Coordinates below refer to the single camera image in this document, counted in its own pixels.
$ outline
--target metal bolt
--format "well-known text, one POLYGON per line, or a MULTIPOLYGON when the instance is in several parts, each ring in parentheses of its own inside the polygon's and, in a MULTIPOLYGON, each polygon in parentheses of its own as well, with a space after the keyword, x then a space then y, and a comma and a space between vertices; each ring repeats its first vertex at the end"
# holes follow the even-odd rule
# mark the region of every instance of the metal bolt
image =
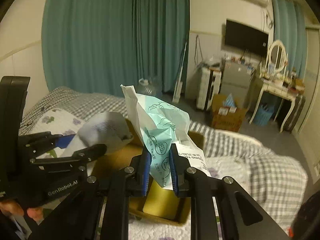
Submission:
POLYGON ((97 181, 97 178, 95 176, 89 176, 87 178, 87 182, 89 183, 95 183, 97 181))
POLYGON ((196 173, 196 171, 197 171, 197 169, 194 167, 187 168, 187 173, 194 174, 194 173, 196 173))
POLYGON ((132 172, 134 172, 134 168, 133 167, 125 167, 124 168, 124 171, 126 172, 126 173, 132 173, 132 172))
POLYGON ((228 184, 232 184, 233 183, 233 178, 231 178, 229 176, 225 177, 223 180, 224 180, 225 183, 228 183, 228 184))

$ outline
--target hand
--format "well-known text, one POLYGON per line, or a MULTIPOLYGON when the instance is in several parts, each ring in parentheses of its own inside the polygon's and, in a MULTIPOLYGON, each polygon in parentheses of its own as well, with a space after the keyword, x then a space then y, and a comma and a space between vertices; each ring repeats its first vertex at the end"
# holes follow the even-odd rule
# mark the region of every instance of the hand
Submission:
MULTIPOLYGON (((13 200, 6 200, 0 202, 0 210, 2 213, 9 212, 12 215, 20 215, 23 216, 24 212, 21 206, 13 201, 13 200)), ((43 208, 37 207, 37 208, 28 208, 27 214, 29 217, 31 217, 34 221, 39 221, 43 219, 43 208)))

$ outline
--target blue plastic basket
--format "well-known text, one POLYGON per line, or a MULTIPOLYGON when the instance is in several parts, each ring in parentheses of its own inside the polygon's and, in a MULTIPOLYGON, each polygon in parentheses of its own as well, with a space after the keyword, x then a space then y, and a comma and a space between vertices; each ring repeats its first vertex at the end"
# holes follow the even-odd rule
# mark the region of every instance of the blue plastic basket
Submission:
POLYGON ((260 105, 253 119, 253 122, 257 125, 265 126, 268 124, 272 114, 273 114, 273 107, 271 107, 268 111, 266 111, 263 109, 262 105, 260 105))

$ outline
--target door frame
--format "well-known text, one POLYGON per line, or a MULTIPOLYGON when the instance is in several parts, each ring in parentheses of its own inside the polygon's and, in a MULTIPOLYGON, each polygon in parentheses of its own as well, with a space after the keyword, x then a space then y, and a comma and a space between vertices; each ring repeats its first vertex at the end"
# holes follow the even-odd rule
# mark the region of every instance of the door frame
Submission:
MULTIPOLYGON (((316 24, 311 24, 311 25, 306 25, 306 30, 307 29, 310 29, 310 30, 318 30, 318 34, 319 34, 319 42, 320 42, 320 25, 316 25, 316 24)), ((308 35, 307 35, 307 57, 306 57, 306 64, 307 64, 307 60, 308 60, 308 35)), ((306 124, 306 121, 310 115, 310 112, 313 108, 313 105, 314 105, 314 102, 315 102, 315 99, 316 99, 316 96, 318 94, 318 90, 319 90, 319 87, 320 87, 320 52, 319 52, 319 68, 318 68, 318 76, 317 76, 317 82, 316 82, 316 87, 315 87, 315 91, 313 93, 313 96, 312 96, 312 99, 311 99, 311 103, 310 103, 310 106, 309 106, 309 109, 306 113, 306 117, 304 118, 304 120, 302 121, 302 124, 298 130, 298 134, 301 133, 303 127, 305 126, 306 124)))

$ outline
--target teal curtain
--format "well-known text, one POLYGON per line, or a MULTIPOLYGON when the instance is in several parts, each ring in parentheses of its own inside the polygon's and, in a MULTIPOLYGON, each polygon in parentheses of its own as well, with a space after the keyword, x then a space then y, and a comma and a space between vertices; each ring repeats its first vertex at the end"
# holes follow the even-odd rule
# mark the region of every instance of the teal curtain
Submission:
POLYGON ((307 36, 301 5, 292 0, 272 0, 275 40, 281 40, 288 53, 288 70, 296 69, 300 78, 306 69, 307 36))
POLYGON ((189 0, 46 0, 42 54, 49 90, 122 96, 120 85, 175 83, 189 0))

